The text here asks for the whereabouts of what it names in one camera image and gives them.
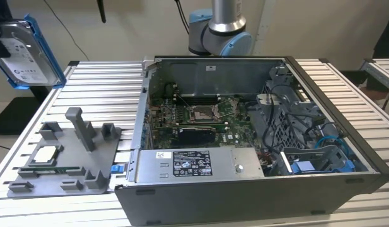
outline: black cable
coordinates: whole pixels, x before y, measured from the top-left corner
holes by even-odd
[[[185,23],[186,27],[189,28],[189,24],[187,24],[187,21],[186,21],[186,16],[183,15],[183,11],[182,11],[179,0],[177,0],[177,3],[178,3],[178,8],[179,8],[179,11],[181,11],[182,18],[183,18],[183,23]]]
[[[75,44],[75,41],[74,41],[74,39],[73,39],[73,36],[71,36],[71,34],[70,34],[70,32],[69,32],[67,28],[65,27],[65,25],[63,25],[62,21],[61,21],[61,20],[59,20],[59,18],[57,17],[54,10],[53,10],[53,9],[51,9],[51,7],[49,6],[49,4],[47,4],[46,0],[42,0],[42,1],[43,1],[43,3],[46,4],[46,6],[47,6],[47,8],[49,8],[50,12],[53,13],[53,15],[54,15],[54,17],[55,17],[55,19],[57,19],[57,20],[58,20],[58,22],[61,23],[62,27],[65,28],[65,30],[66,30],[66,32],[67,32],[67,34],[69,34],[69,37],[70,37],[70,39],[71,39],[71,41],[73,41],[73,44],[74,44],[74,46],[75,46],[75,47],[79,49],[79,51],[81,51],[81,52],[82,52],[82,54],[85,55],[85,58],[86,58],[86,60],[89,61],[89,58],[87,58],[87,56],[86,56],[85,52],[81,50],[79,46]]]
[[[275,86],[273,86],[273,87],[270,88],[270,91],[271,91],[275,87],[289,87],[289,88],[291,89],[291,87],[290,87],[289,85],[286,85],[286,84],[277,84]]]
[[[0,148],[3,148],[3,149],[6,149],[6,150],[10,150],[10,148],[7,148],[7,147],[3,147],[3,146],[1,146],[1,145],[0,145]]]
[[[265,141],[265,137],[267,135],[267,131],[269,131],[270,126],[271,126],[271,119],[274,117],[274,101],[271,99],[271,95],[270,95],[270,101],[271,101],[271,104],[270,104],[269,122],[267,122],[267,127],[263,130],[263,133],[262,133],[262,136],[261,136],[261,140],[262,140],[263,146],[267,148],[269,152],[274,152],[275,154],[279,154],[279,152],[271,146],[269,146],[267,143],[266,143],[266,141]]]
[[[294,133],[294,126],[293,126],[293,124],[290,123],[290,120],[289,120],[287,114],[285,114],[285,119],[286,119],[286,123],[287,123],[289,130],[290,130],[290,132],[291,132],[291,134],[293,134],[293,139],[294,139],[299,144],[303,145],[303,148],[305,148],[305,149],[309,149],[309,146],[306,145],[306,143],[303,143],[303,142],[299,140],[299,138],[297,137],[297,135],[295,135],[295,133]]]
[[[183,26],[183,29],[186,30],[186,33],[189,34],[189,28],[186,27],[186,23],[185,23],[185,19],[182,17],[182,12],[179,11],[179,7],[178,7],[178,0],[174,0],[175,6],[177,6],[177,10],[178,10],[178,15],[179,15],[179,20]]]
[[[306,129],[306,131],[303,132],[303,134],[307,134],[309,132],[310,132],[310,130],[322,130],[325,127],[326,127],[326,125],[327,124],[333,124],[333,126],[334,126],[334,128],[335,128],[335,130],[337,130],[337,124],[335,124],[335,122],[327,122],[327,123],[323,123],[322,124],[322,126],[319,127],[319,129],[317,129],[314,126],[310,126],[307,129]]]
[[[323,123],[322,126],[319,127],[319,130],[322,130],[327,124],[333,124],[334,128],[337,129],[337,124],[335,122],[327,122],[327,123]]]

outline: blue drive bracket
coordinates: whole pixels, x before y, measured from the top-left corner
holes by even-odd
[[[37,25],[37,21],[34,18],[30,17],[29,14],[26,14],[23,16],[23,20],[29,23],[30,25],[30,29],[33,31],[33,36],[34,36],[34,39],[37,40],[38,44],[39,44],[39,47],[46,55],[46,58],[47,58],[47,61],[49,61],[49,64],[51,66],[51,69],[53,69],[53,72],[58,78],[58,83],[53,86],[53,88],[61,88],[63,87],[65,85],[65,82],[66,82],[66,79],[65,79],[65,76],[63,76],[63,73],[61,71],[61,68],[58,66],[58,63],[57,63],[57,60],[54,58],[54,55],[49,49],[49,46],[47,46],[47,43],[45,41],[45,38],[41,34],[41,31],[39,31],[39,28],[38,28],[38,25]]]

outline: power supply label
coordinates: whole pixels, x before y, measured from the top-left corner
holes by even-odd
[[[211,160],[209,151],[174,151],[174,176],[211,176]]]

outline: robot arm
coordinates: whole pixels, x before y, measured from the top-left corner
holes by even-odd
[[[247,55],[251,35],[245,32],[241,0],[211,0],[211,9],[189,15],[189,51],[195,55]]]

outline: metal workbench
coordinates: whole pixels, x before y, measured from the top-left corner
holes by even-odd
[[[389,165],[389,116],[365,97],[329,63],[297,60],[345,118]],[[39,135],[43,121],[70,127],[63,113],[82,108],[93,126],[113,122],[122,128],[115,163],[129,159],[129,145],[141,87],[141,62],[79,62],[65,69],[66,86],[51,90],[0,165],[0,226],[127,226],[114,194],[11,200],[7,183],[23,166]],[[109,191],[122,175],[111,175]],[[353,197],[331,215],[267,219],[209,226],[389,226],[389,183],[373,194]]]

